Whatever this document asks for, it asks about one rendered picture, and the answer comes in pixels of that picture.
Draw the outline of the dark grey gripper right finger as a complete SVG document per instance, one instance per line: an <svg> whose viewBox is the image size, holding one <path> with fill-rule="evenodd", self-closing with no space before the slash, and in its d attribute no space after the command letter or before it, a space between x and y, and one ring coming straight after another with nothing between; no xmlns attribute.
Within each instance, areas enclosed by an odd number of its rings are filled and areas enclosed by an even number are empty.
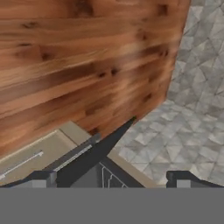
<svg viewBox="0 0 224 224"><path fill-rule="evenodd" d="M168 171L166 173L167 188L203 188L214 187L223 188L223 185L197 178L189 171Z"/></svg>

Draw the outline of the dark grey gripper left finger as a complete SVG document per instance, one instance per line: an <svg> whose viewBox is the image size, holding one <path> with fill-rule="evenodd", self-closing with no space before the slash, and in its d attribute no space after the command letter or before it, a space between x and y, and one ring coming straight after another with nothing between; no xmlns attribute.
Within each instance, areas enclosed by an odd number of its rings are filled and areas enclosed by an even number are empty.
<svg viewBox="0 0 224 224"><path fill-rule="evenodd" d="M57 186L56 179L56 171L34 171L23 179L1 185L1 188L52 188Z"/></svg>

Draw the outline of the dark grey oven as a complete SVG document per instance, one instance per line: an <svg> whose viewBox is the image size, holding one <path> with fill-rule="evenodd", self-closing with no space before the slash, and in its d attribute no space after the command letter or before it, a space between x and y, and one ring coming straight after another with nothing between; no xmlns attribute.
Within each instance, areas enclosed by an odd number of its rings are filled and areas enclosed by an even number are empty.
<svg viewBox="0 0 224 224"><path fill-rule="evenodd" d="M134 180L128 173L119 168L114 162L108 158L104 158L100 163L91 168L82 177L76 180L72 187L74 188L103 188L102 187L102 172L100 164L106 166L112 171L127 188L144 188L139 182Z"/></svg>

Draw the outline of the beige drawer front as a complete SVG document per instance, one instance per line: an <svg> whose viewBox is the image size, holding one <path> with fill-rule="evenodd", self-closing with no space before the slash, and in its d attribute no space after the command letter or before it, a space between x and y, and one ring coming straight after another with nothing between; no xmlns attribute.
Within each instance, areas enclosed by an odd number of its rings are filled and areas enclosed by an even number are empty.
<svg viewBox="0 0 224 224"><path fill-rule="evenodd" d="M76 146L70 138L62 131L57 130L53 133L31 143L19 151L0 159L0 174L14 165L26 160L34 154L43 151L42 157L36 157L28 163L20 166L15 171L9 173L4 179L0 180L0 186L23 179L34 171L40 171L49 164L68 153Z"/></svg>

